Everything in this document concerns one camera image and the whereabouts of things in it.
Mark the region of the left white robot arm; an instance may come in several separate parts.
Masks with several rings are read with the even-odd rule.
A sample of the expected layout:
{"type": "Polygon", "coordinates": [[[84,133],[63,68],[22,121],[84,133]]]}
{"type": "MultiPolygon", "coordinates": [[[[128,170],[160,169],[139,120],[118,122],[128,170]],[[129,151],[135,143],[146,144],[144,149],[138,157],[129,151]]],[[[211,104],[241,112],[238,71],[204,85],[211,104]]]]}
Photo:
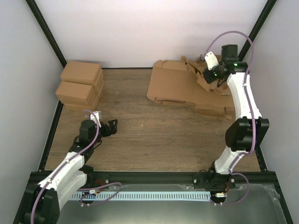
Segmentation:
{"type": "Polygon", "coordinates": [[[38,184],[29,184],[23,195],[21,224],[55,224],[60,211],[81,187],[95,184],[93,168],[86,165],[102,138],[117,133],[116,119],[103,123],[91,117],[81,122],[64,160],[38,184]]]}

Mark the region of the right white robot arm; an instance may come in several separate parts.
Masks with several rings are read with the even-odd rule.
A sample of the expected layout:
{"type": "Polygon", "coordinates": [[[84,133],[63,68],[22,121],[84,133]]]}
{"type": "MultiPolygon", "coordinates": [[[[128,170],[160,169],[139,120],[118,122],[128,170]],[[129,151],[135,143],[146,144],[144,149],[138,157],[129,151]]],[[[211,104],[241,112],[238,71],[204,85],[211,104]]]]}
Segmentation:
{"type": "Polygon", "coordinates": [[[205,81],[210,84],[218,81],[218,86],[226,83],[230,89],[234,107],[235,122],[225,133],[226,147],[221,156],[212,163],[209,170],[199,171],[193,180],[198,188],[221,189],[231,180],[236,164],[258,147],[270,123],[262,115],[255,103],[251,86],[249,65],[237,56],[237,45],[224,45],[221,60],[213,52],[206,52],[203,61],[207,68],[203,72],[205,81]]]}

